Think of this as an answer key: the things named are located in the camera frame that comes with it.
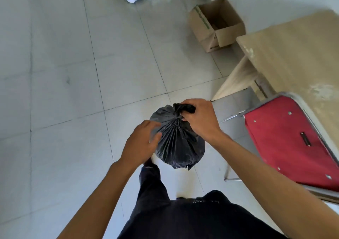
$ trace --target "hand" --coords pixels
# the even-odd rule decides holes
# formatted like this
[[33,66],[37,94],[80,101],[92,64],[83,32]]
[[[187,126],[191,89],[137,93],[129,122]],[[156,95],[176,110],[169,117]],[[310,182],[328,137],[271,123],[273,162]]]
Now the hand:
[[157,133],[150,142],[150,134],[159,122],[145,120],[138,125],[127,139],[119,161],[127,164],[130,168],[137,168],[148,160],[161,139],[162,133]]
[[222,133],[217,117],[215,115],[212,102],[204,99],[187,99],[181,104],[191,104],[195,113],[183,111],[181,115],[183,121],[188,121],[194,132],[209,142],[216,134]]

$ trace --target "person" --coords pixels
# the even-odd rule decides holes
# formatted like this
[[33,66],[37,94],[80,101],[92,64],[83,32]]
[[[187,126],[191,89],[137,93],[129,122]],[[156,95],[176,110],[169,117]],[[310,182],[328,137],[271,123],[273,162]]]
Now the person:
[[[286,236],[339,238],[339,215],[224,134],[210,101],[182,103],[196,107],[193,114],[181,113],[183,121],[222,155]],[[152,141],[150,134],[159,125],[145,120],[135,128],[121,158],[111,165],[58,239],[102,238],[124,186],[143,163],[136,206],[118,238],[286,238],[219,191],[171,201],[159,168],[150,160],[161,133]]]

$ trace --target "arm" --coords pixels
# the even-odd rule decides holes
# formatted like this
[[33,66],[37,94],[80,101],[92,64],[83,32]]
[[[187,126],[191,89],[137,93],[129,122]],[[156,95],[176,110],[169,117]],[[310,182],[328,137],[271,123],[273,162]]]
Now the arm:
[[224,134],[210,101],[183,103],[196,107],[194,114],[182,113],[184,120],[223,156],[286,235],[293,239],[339,238],[339,215]]
[[145,120],[127,139],[121,158],[113,163],[99,186],[85,201],[57,239],[101,239],[122,190],[136,168],[154,153],[161,133],[150,142],[150,133],[160,123]]

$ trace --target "person's left hand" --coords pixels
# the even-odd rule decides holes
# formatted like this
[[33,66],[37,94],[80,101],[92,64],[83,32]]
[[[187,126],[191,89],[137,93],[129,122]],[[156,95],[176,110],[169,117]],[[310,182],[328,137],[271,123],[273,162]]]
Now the person's left hand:
[[150,120],[145,120],[138,125],[127,139],[120,161],[131,168],[137,168],[146,162],[155,152],[162,136],[162,133],[159,132],[150,142],[150,134],[154,128],[160,125],[159,122]]

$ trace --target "bag handle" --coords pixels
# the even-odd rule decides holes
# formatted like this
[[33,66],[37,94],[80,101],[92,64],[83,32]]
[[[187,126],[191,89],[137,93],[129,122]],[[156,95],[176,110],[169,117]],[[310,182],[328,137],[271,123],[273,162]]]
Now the bag handle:
[[173,108],[174,108],[174,113],[177,117],[180,117],[180,114],[183,111],[187,111],[192,114],[195,112],[195,107],[191,104],[175,103],[173,104]]

